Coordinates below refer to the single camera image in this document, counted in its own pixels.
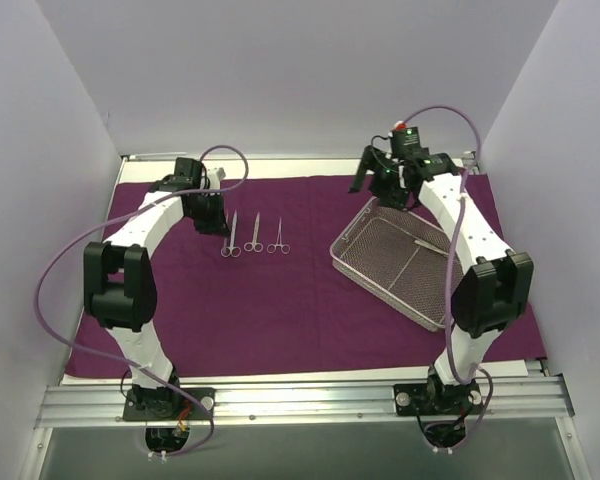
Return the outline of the metal mesh instrument tray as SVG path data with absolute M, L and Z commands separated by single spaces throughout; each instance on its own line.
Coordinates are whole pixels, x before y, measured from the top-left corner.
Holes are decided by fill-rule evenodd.
M 436 332 L 444 328 L 447 258 L 414 243 L 449 253 L 444 231 L 423 217 L 369 199 L 330 246 L 332 265 L 400 314 Z

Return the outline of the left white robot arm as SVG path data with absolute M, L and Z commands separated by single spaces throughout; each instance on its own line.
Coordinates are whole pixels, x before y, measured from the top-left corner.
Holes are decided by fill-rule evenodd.
M 153 323 L 158 295 L 151 257 L 184 218 L 192 219 L 201 234 L 229 234 L 224 199 L 215 192 L 224 178 L 222 168 L 192 177 L 166 176 L 149 188 L 136 216 L 83 252 L 84 311 L 132 363 L 133 392 L 146 398 L 146 408 L 159 419 L 180 411 L 182 395 L 170 386 L 177 377 Z

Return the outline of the silver surgical scissors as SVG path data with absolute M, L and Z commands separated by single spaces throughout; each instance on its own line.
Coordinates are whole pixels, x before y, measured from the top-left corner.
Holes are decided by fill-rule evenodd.
M 223 258 L 237 258 L 241 254 L 241 248 L 236 244 L 237 226 L 238 212 L 235 211 L 232 216 L 229 237 L 224 241 L 221 249 L 221 256 Z

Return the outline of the silver surgical forceps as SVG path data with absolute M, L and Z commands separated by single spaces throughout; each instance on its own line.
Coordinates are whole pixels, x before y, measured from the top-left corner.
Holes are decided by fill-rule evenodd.
M 290 253 L 290 245 L 285 243 L 282 238 L 282 218 L 279 218 L 276 238 L 272 243 L 270 243 L 267 246 L 267 252 L 269 254 L 280 252 L 283 255 L 287 255 Z

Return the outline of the purple cloth wrap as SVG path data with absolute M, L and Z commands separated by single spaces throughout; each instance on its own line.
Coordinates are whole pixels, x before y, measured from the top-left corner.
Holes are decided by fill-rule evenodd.
M 151 259 L 155 329 L 183 377 L 427 366 L 444 348 L 333 268 L 331 243 L 368 200 L 347 176 L 250 179 L 226 195 L 236 240 L 288 254 L 225 258 L 219 237 L 174 226 Z

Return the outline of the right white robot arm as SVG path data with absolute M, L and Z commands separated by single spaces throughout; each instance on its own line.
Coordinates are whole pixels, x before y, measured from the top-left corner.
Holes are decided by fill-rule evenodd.
M 445 349 L 433 365 L 438 378 L 423 390 L 430 409 L 447 412 L 460 400 L 457 385 L 473 380 L 492 343 L 524 314 L 534 263 L 491 227 L 469 195 L 468 171 L 447 155 L 415 150 L 394 160 L 368 145 L 350 192 L 359 192 L 366 178 L 380 206 L 428 210 L 450 241 L 446 272 L 455 263 L 462 267 L 460 283 L 444 287 Z

